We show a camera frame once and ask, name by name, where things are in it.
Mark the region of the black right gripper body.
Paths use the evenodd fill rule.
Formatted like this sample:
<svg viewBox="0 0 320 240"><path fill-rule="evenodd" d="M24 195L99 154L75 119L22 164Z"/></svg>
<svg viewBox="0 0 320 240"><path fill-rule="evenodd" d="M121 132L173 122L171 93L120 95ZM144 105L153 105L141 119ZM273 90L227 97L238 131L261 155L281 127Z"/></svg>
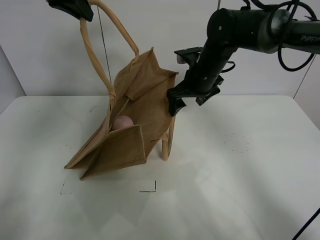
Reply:
<svg viewBox="0 0 320 240"><path fill-rule="evenodd" d="M213 86L205 92L197 90L190 83L184 80L173 88L170 88L166 92L166 96L169 100L178 100L181 98L196 98L196 102L199 106L203 105L211 97L220 93L219 86L221 85L221 76L219 75L215 80Z"/></svg>

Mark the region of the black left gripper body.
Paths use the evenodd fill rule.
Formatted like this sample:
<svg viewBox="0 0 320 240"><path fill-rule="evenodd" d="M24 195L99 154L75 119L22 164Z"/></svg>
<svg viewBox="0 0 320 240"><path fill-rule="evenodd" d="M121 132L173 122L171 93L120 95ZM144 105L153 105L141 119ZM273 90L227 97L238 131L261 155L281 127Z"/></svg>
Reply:
<svg viewBox="0 0 320 240"><path fill-rule="evenodd" d="M63 11L76 19L93 20L94 13L87 0L47 0L51 8Z"/></svg>

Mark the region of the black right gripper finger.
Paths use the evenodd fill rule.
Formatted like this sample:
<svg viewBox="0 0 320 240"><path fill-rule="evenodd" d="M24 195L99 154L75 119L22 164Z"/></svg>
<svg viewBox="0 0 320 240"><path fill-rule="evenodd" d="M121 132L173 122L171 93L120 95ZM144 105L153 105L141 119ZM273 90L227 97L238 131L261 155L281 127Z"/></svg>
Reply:
<svg viewBox="0 0 320 240"><path fill-rule="evenodd" d="M185 102L181 98L169 97L168 103L168 111L172 117L175 117L176 114L186 106Z"/></svg>

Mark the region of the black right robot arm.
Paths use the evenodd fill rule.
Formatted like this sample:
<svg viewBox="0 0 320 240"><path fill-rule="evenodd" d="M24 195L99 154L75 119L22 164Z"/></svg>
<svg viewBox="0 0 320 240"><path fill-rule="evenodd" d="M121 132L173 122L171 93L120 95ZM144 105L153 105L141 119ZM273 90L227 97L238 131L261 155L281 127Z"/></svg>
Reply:
<svg viewBox="0 0 320 240"><path fill-rule="evenodd" d="M291 20L284 9L274 12L243 8L215 11L207 24L203 47L176 50L177 61L189 65L184 79L167 91L168 112L175 116L184 108L184 98L195 98L199 106L220 92L219 85L227 72L225 65L237 49L265 54L289 48L318 55L319 20Z"/></svg>

